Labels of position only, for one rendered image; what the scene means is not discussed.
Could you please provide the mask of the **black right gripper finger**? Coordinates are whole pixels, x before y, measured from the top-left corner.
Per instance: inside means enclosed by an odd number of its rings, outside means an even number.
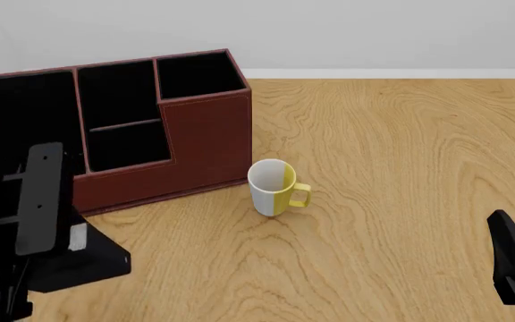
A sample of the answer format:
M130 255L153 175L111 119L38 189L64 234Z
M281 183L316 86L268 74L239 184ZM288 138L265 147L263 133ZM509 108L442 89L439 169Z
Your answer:
M494 248L494 261L499 269L515 269L515 223L503 210L498 209L488 218Z

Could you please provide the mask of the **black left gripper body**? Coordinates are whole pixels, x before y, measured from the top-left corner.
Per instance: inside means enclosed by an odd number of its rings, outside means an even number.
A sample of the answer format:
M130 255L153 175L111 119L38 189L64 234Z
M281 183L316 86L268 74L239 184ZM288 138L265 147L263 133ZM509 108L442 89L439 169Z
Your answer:
M73 176L72 156L68 152L63 152L55 244L56 248L60 251L67 250L70 243Z

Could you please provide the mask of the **red-brown desk caddy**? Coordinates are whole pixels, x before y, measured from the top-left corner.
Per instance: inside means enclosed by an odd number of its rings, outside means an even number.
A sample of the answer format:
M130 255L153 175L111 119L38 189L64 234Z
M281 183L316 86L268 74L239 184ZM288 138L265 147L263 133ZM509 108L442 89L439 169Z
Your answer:
M84 216L242 184L251 87L225 49L0 74L0 176L55 141Z

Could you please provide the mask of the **white and yellow mug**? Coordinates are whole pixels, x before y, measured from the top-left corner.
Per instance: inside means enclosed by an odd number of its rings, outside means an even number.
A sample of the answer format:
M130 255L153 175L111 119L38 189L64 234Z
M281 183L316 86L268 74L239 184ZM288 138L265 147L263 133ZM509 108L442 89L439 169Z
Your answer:
M294 168L283 160L259 160L247 175L254 209L263 216L279 216L286 208L305 208L311 187L298 183Z

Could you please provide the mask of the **dark grey flat plate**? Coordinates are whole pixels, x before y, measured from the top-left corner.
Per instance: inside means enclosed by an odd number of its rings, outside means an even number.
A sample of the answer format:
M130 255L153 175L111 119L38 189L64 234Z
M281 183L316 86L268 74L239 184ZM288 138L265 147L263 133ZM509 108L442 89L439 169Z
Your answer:
M55 248L63 165L63 144L37 144L21 178L15 254L26 257Z

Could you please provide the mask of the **black book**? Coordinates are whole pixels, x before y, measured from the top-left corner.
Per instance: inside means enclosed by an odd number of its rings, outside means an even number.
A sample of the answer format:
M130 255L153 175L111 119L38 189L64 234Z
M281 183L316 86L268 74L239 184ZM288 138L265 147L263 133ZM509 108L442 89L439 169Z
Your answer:
M131 272L131 254L91 225L76 209L72 211L70 225L66 251L30 263L30 291L56 292Z

